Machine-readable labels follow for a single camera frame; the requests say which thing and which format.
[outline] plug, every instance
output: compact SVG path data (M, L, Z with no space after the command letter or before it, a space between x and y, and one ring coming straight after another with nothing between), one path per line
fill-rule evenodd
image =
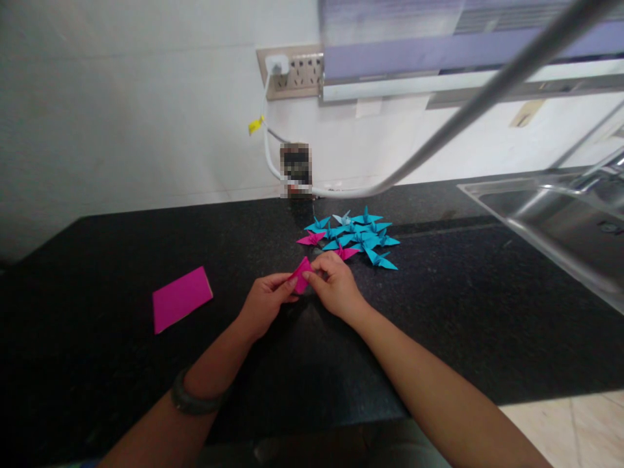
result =
M265 57L266 72L271 75L287 75L289 71L288 57L284 54L267 55Z

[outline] pink paper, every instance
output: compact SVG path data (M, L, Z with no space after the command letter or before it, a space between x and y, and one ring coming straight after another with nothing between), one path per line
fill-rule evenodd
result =
M301 263L299 264L297 269L294 271L294 273L291 274L288 278L288 279L291 279L291 278L294 278L295 276L297 277L297 286L294 287L295 294L303 294L306 291L307 281L304 279L303 273L307 271L312 272L312 273L315 272L310 266L310 260L308 260L307 257L304 257L304 259L301 260Z
M297 241L297 243L298 243L298 244L303 244L303 245L318 245L318 244L319 244L319 241L320 241L323 237L325 237L325 233L324 233L324 232L316 234L316 233L313 233L313 232L308 231L307 233L309 234L309 236L304 237L304 238L302 238L302 239L299 239L299 240Z
M343 260L347 260L348 258L353 257L355 254L359 253L358 249L350 249L350 248L343 248L343 245L338 242L338 251L336 252L338 254L338 256Z
M152 294L154 334L173 325L213 298L206 271L200 266Z

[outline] hand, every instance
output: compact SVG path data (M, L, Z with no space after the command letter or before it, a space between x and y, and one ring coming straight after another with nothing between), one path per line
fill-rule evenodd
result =
M327 275L323 279L319 274L304 273L304 278L328 311L351 324L354 317L370 309L356 285L351 269L335 252L319 255L310 266Z
M296 302L299 297L291 296L297 286L297 278L286 281L291 273L275 273L253 282L247 300L237 318L253 340L262 338L280 312L280 306Z

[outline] origami crane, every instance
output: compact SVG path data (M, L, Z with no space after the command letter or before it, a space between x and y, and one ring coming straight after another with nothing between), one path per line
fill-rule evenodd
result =
M299 239L297 241L298 244L303 245L319 245L319 241L325 237L325 232L313 233L312 231L307 232L309 236Z
M342 239L336 239L331 241L329 244L323 247L323 250L337 250L336 253L342 260L347 260L348 258L353 257L353 255L359 253L358 249L343 248Z
M401 243L399 240L393 239L389 235L386 235L385 232L386 232L386 229L382 229L382 231L379 234L377 234L377 240L378 240L377 245L381 247L388 247L391 245L397 245Z
M340 226L337 228L332 228L332 222L327 225L327 229L324 230L325 237L327 237L330 241L336 239L340 234L345 232L346 226Z
M390 260L386 260L385 258L390 255L390 252L386 252L385 254L377 254L373 252L371 249L364 247L366 254L369 256L370 261L374 267L382 267L387 268L389 270L398 270L398 268L390 262Z
M347 226L351 224L351 218L349 218L349 213L351 213L351 210L347 211L344 216L338 216L337 214L334 214L333 217L336 218L336 221L338 221L341 226Z
M366 247L368 248L373 248L375 246L381 246L381 247L390 247L392 245L397 245L400 244L401 242L399 242L396 239L392 239L392 237L390 237L389 235L387 235L385 233L385 229L383 229L379 234L377 234L377 236L375 237L375 239L369 239L366 241Z
M369 224L374 221L380 220L381 218L383 218L383 216L374 216L373 214L372 215L369 214L369 207L367 205L366 207L364 207L364 214L361 216L355 216L351 218L351 221L357 222L360 224Z
M350 224L347 224L344 228L345 228L344 229L345 233L355 234L357 232L364 232L364 231L366 231L367 227L366 226L361 226L361 225L355 224L355 223L350 223Z
M366 226L365 229L368 232L372 232L374 234L379 234L381 231L383 231L388 226L392 226L392 223L379 223L379 224L375 224L375 221L373 221L368 226Z
M343 261L346 261L347 259L353 257L355 254L358 254L359 250L351 248L345 249L343 248L343 245L340 243L340 241L338 241L338 252L336 253Z
M343 245L347 245L349 242L355 242L355 245L352 245L351 248L356 249L358 252L363 251L363 246L367 241L373 241L373 245L370 248L375 247L375 242L377 241L377 236L373 233L360 232L355 234L346 234L340 238L340 241Z
M307 228L305 227L304 229L306 231L312 231L315 233L323 232L325 231L325 225L327 224L327 221L329 220L330 220L329 217L322 219L321 221L317 220L317 218L314 217L314 222L310 224Z

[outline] white wall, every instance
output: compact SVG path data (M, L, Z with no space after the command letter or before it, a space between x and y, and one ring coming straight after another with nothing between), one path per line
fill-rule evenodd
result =
M315 0L7 0L0 16L0 259L28 254L76 218L274 197L261 136L255 49L320 41ZM547 167L624 94L553 99L510 129L496 106L405 182ZM270 108L311 144L315 184L391 172L454 112L426 97L377 115L315 99ZM570 164L592 163L600 140Z

